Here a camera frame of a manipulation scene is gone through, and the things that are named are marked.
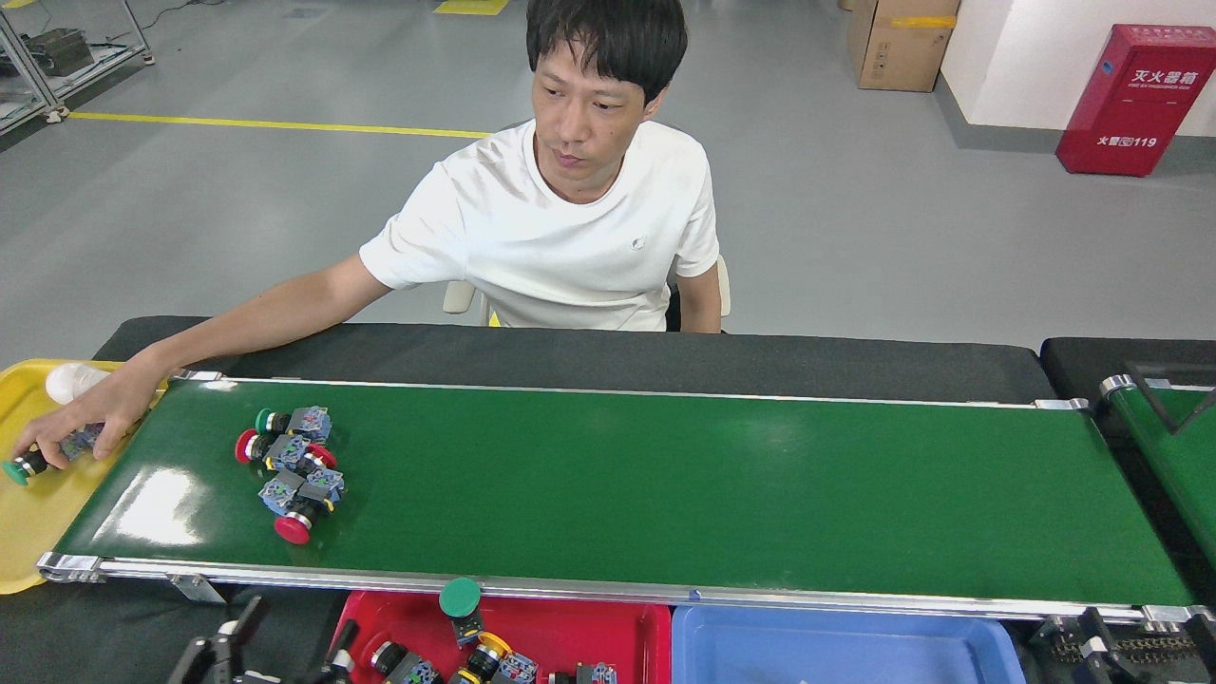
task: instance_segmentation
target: white wall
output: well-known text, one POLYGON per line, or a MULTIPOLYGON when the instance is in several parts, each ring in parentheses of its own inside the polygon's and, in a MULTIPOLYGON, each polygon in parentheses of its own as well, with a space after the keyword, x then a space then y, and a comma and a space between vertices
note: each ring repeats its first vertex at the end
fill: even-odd
MULTIPOLYGON (((1216 0, 962 0, 941 73, 970 124, 1063 130, 1115 23, 1216 27, 1216 0)), ((1216 78, 1178 134, 1216 138, 1216 78)))

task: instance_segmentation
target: man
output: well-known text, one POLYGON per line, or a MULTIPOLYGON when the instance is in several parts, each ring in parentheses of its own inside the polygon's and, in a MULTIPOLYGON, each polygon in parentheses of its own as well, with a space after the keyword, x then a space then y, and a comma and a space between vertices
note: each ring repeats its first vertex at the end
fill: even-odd
POLYGON ((534 120, 435 164, 358 254, 148 346, 32 421, 13 455, 36 443, 64 467, 58 442, 105 422, 106 458, 174 369, 293 342, 421 282, 472 282, 507 326, 659 331, 674 268, 681 329, 719 332, 709 164, 651 120, 686 47, 679 0, 531 0, 534 120))

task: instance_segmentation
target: green conveyor belt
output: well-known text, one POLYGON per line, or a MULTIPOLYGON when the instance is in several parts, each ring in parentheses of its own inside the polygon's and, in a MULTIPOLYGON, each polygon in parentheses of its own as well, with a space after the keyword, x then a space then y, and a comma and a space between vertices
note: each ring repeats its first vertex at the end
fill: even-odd
MULTIPOLYGON (((1188 389, 1152 391, 1180 424, 1206 396, 1188 389)), ((1207 560, 1216 565, 1216 408, 1171 434, 1138 387, 1111 393, 1110 402, 1207 560)))
POLYGON ((681 587, 1189 605, 1074 411, 179 382, 56 551, 681 587), (305 546, 232 458, 320 404, 349 483, 305 546))

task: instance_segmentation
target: chair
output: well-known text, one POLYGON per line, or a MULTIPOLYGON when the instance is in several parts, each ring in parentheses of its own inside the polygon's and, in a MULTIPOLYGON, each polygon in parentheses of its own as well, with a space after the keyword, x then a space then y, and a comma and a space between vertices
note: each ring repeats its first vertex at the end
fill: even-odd
MULTIPOLYGON (((671 286, 671 302, 668 304, 668 330, 680 330, 680 291, 676 288, 675 281, 669 280, 668 285, 671 286)), ((726 273, 726 259, 721 254, 717 256, 717 290, 722 296, 722 318, 731 314, 731 276, 726 273)), ((444 292, 444 313, 449 314, 463 314, 473 304, 473 295, 477 293, 477 288, 473 284, 465 280, 454 280, 447 284, 447 290, 444 292)), ((482 293, 482 325, 496 325, 496 319, 494 318, 494 312, 490 310, 490 302, 485 298, 485 293, 482 293)))

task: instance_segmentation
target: white t-shirt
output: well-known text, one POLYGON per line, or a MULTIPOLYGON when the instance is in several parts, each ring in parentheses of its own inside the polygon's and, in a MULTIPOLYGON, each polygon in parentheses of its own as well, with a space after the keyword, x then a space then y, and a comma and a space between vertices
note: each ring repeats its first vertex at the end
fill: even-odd
POLYGON ((535 122, 439 162, 359 250, 388 287, 467 280, 519 327, 665 329, 669 271, 717 260, 709 161, 691 136, 638 127, 615 183, 575 204, 536 168, 535 122))

